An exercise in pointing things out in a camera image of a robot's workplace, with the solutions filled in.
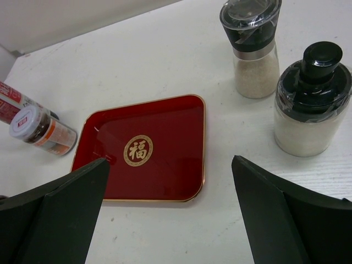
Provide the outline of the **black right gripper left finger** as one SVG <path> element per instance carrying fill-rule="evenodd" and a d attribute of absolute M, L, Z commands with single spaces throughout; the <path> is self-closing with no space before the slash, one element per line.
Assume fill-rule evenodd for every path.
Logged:
<path fill-rule="evenodd" d="M 99 158 L 1 199 L 1 263 L 85 263 L 110 165 Z"/>

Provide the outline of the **small white-lid spice jar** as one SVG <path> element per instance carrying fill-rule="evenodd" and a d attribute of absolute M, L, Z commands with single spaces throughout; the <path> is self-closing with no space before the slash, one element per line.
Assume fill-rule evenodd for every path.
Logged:
<path fill-rule="evenodd" d="M 57 156 L 66 155 L 78 138 L 72 128 L 35 105 L 24 107 L 15 115 L 10 123 L 9 134 Z"/>

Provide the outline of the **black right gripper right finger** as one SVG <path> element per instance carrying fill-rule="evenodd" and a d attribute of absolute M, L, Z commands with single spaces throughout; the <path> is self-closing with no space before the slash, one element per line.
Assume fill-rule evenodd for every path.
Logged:
<path fill-rule="evenodd" d="M 351 201 L 323 195 L 234 156 L 254 263 L 351 263 Z"/>

